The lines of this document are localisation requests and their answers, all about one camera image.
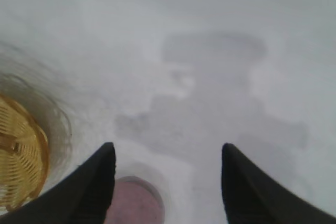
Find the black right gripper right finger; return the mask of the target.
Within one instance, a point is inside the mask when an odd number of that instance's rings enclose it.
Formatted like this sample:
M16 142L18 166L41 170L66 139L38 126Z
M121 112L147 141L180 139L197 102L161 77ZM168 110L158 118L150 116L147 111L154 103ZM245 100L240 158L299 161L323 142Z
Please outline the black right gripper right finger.
M228 223L335 223L269 177L235 145L222 148L222 197Z

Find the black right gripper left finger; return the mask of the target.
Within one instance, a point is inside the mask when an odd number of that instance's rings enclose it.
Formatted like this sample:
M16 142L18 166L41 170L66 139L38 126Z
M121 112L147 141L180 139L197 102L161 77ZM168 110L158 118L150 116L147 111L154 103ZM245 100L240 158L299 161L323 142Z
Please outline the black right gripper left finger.
M1 223L104 223L114 189L113 143L104 143L51 190L1 217Z

